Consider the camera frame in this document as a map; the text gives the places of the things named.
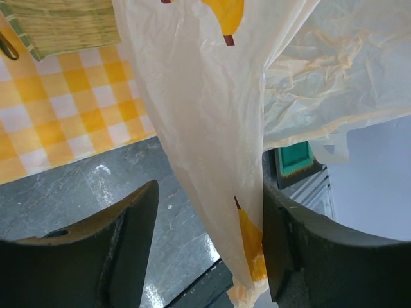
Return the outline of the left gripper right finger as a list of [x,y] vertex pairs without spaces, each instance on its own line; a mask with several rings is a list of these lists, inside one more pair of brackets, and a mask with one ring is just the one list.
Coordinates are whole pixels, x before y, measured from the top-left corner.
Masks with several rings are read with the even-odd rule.
[[410,243],[345,227],[263,189],[263,253],[280,307],[409,307]]

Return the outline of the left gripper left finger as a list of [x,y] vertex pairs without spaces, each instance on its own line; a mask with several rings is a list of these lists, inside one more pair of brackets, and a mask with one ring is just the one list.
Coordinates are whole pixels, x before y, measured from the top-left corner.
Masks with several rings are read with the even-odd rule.
[[139,307],[158,204],[152,180],[44,237],[1,241],[1,306]]

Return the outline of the orange banana print plastic bag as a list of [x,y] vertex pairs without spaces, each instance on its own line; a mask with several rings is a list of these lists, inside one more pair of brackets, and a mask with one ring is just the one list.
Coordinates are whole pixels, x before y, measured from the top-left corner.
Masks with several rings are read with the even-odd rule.
[[253,307],[268,289],[262,155],[410,114],[409,1],[114,1],[170,165]]

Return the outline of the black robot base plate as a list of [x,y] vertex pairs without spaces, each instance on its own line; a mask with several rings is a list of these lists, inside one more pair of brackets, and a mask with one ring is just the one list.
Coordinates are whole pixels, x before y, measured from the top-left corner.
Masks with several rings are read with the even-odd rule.
[[218,259],[166,305],[166,308],[234,307],[227,295],[232,286],[232,273],[223,260]]

